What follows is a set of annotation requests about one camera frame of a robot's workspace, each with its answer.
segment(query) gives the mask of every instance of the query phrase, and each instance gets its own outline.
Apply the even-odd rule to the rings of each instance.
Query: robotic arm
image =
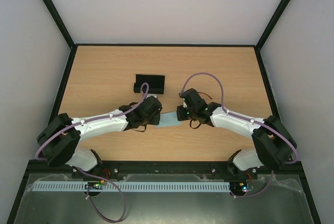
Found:
[[[123,105],[118,109],[93,117],[70,118],[66,113],[58,115],[38,136],[37,142],[50,167],[64,164],[82,168],[91,174],[98,174],[102,161],[94,150],[78,147],[78,143],[86,139],[108,132],[122,132],[140,126],[158,125],[162,105],[154,96],[147,96],[136,107]]]
[[[183,105],[177,107],[179,121],[198,121],[211,127],[227,128],[241,134],[254,142],[254,148],[238,150],[229,159],[228,170],[237,174],[238,170],[266,166],[280,169],[288,161],[297,145],[279,118],[254,118],[230,110],[224,110],[221,104],[206,104],[195,89],[180,93]]]

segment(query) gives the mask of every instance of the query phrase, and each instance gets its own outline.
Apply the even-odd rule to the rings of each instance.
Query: black frame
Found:
[[[258,43],[256,45],[222,45],[222,44],[75,44],[73,39],[71,38],[69,32],[66,29],[65,24],[63,23],[56,7],[54,6],[52,0],[43,0],[45,3],[47,9],[49,10],[51,16],[53,17],[55,23],[57,24],[60,32],[62,33],[64,39],[66,40],[69,48],[70,48],[70,54],[68,57],[68,61],[65,67],[65,71],[61,80],[61,84],[59,86],[59,90],[54,102],[54,106],[50,115],[49,122],[54,119],[58,115],[61,102],[63,99],[63,95],[66,89],[67,81],[69,78],[69,74],[71,71],[71,67],[76,55],[76,51],[78,46],[81,45],[96,45],[96,46],[186,46],[186,47],[249,47],[254,48],[257,62],[259,65],[259,69],[262,75],[262,79],[265,85],[265,89],[267,92],[269,104],[272,110],[272,114],[279,117],[279,112],[277,109],[277,104],[275,101],[275,98],[273,96],[273,92],[271,90],[270,82],[268,79],[268,75],[263,63],[263,59],[260,53],[261,48],[264,46],[265,42],[267,41],[268,37],[270,36],[272,30],[274,29],[276,23],[280,19],[281,15],[283,14],[285,8],[289,4],[290,0],[281,0],[279,3],[276,11],[272,15],[268,25],[266,26],[262,36],[260,37]],[[105,163],[108,163],[111,167],[116,167],[118,169],[119,174],[127,173],[129,171],[136,171],[136,172],[148,172],[148,168],[152,168],[151,170],[148,169],[150,172],[154,173],[155,170],[161,170],[156,169],[157,166],[160,166],[161,168],[170,168],[171,171],[185,171],[189,174],[189,171],[197,171],[200,168],[201,174],[207,174],[211,178],[220,178],[220,179],[227,179],[230,181],[240,181],[243,179],[231,179],[227,174],[224,174],[223,172],[215,172],[212,173],[212,168],[225,165],[226,161],[223,162],[142,162],[142,161],[106,161]],[[270,174],[270,170],[266,168],[258,168],[257,172],[259,174]],[[36,161],[36,160],[30,160],[26,169],[26,172],[23,176],[22,182],[20,184],[17,196],[15,198],[12,210],[10,212],[7,224],[14,223],[16,214],[20,205],[21,198],[23,196],[24,190],[26,188],[29,175],[31,173],[72,173],[72,169],[70,166],[61,166],[58,168],[50,168],[46,162],[44,161]],[[303,190],[306,194],[307,202],[312,214],[312,218],[314,223],[321,223],[320,218],[318,215],[318,212],[316,210],[316,206],[314,204],[311,191],[308,186],[308,182],[304,173],[303,166],[301,162],[297,162],[296,164],[290,164],[285,165],[281,170],[275,171],[276,174],[298,174],[302,183]]]

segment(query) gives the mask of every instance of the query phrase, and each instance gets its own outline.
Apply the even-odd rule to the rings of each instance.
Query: white wall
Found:
[[[333,53],[333,0],[291,0],[262,50],[323,223],[334,220]]]
[[[0,0],[0,223],[6,223],[69,54],[42,0]]]
[[[280,0],[53,0],[76,43],[256,44]]]

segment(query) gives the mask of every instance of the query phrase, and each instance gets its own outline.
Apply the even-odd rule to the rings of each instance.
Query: wooden table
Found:
[[[138,101],[141,95],[133,92],[135,74],[165,75],[165,92],[159,95],[162,112],[175,111],[182,104],[178,93],[184,82],[197,72],[221,80],[227,108],[256,117],[271,114],[253,48],[186,46],[79,46],[59,113],[93,116]],[[219,85],[211,77],[196,76],[187,88],[220,103]],[[253,142],[226,129],[206,125],[191,129],[189,122],[183,122],[148,126],[144,133],[108,133],[80,145],[94,149],[102,160],[223,161]]]

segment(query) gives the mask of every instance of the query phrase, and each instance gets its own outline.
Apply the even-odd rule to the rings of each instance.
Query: light blue cloth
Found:
[[[177,120],[177,115],[175,111],[161,114],[159,125],[157,125],[156,127],[179,126],[179,125],[181,125],[181,121]]]

